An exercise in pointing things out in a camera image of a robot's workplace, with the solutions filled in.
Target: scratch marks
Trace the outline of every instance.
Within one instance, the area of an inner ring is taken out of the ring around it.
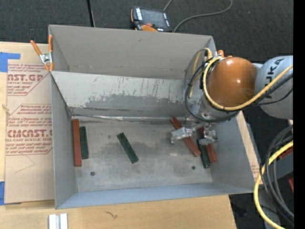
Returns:
[[[117,219],[118,215],[112,214],[110,211],[105,211],[106,214],[109,214],[112,216],[112,218]]]

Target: black carpet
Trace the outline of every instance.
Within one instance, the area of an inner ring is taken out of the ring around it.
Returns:
[[[168,0],[91,0],[96,27],[131,29],[134,5],[163,9]],[[218,12],[230,0],[173,0],[166,10],[175,27],[183,19]],[[46,43],[49,24],[90,26],[86,0],[0,0],[0,41]],[[294,0],[233,0],[225,13],[188,21],[177,32],[212,35],[216,48],[226,55],[264,63],[279,55],[293,54]],[[259,107],[244,111],[260,156],[288,123],[265,114]],[[289,189],[285,189],[293,207]],[[264,228],[251,194],[231,196],[233,204],[247,208],[236,216],[239,229]]]

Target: black device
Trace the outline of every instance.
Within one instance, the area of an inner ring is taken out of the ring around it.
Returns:
[[[139,31],[172,32],[172,25],[164,10],[132,7],[131,20]]]

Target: yellow cable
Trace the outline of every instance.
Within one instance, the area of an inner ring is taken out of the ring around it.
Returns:
[[[291,148],[294,145],[294,142],[291,141],[290,143],[286,144],[285,146],[283,146],[281,149],[279,149],[278,151],[276,151],[270,158],[268,161],[268,164],[270,165],[273,161],[275,161],[275,159],[277,157],[279,157],[283,152],[285,152],[287,149]],[[264,174],[265,172],[265,165],[262,168],[262,174]],[[261,181],[261,175],[259,174],[258,177],[256,178],[255,181],[255,185],[254,185],[254,193],[253,193],[253,197],[254,197],[254,203],[255,206],[257,208],[257,211],[259,212],[259,214],[261,215],[261,217],[273,228],[276,229],[284,229],[283,227],[279,226],[278,224],[276,224],[275,222],[273,222],[272,220],[270,220],[268,218],[268,216],[264,213],[260,203],[259,203],[259,198],[258,198],[258,188],[259,188],[259,184]]]
[[[208,91],[207,91],[207,87],[206,87],[206,76],[207,73],[210,69],[210,67],[212,66],[212,63],[209,63],[208,66],[206,67],[204,74],[203,74],[203,90],[204,90],[204,94],[206,95],[206,97],[208,98],[208,100],[211,102],[211,104],[218,108],[218,109],[222,109],[222,110],[227,110],[227,111],[237,111],[240,110],[246,106],[248,106],[249,104],[253,103],[255,100],[257,100],[260,96],[262,96],[265,92],[267,92],[280,78],[282,78],[289,70],[291,70],[293,68],[293,64],[290,65],[288,68],[286,68],[284,71],[282,71],[277,77],[275,77],[263,90],[261,90],[256,96],[254,96],[253,98],[251,98],[250,100],[248,100],[247,102],[245,102],[244,104],[241,104],[239,106],[235,106],[235,107],[224,107],[218,103],[216,103],[209,95]]]
[[[207,59],[210,59],[210,58],[212,58],[212,51],[209,49],[209,48],[203,48],[202,50],[200,50],[198,53],[197,53],[197,56],[196,56],[196,59],[195,59],[195,61],[194,61],[194,66],[193,66],[193,75],[194,75],[194,73],[195,73],[195,71],[196,71],[196,66],[197,66],[197,63],[198,63],[198,60],[199,60],[199,57],[200,57],[200,55],[201,55],[201,53],[203,52],[203,50],[207,50],[208,51],[208,58]],[[193,95],[193,89],[194,89],[194,86],[191,86],[191,89],[190,89],[190,93],[189,93],[189,98],[191,98],[192,97],[192,95]]]

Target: cardboard sheet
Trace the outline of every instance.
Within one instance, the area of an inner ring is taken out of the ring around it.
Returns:
[[[4,202],[54,199],[50,75],[29,43],[1,42],[0,52],[20,55],[7,60]]]

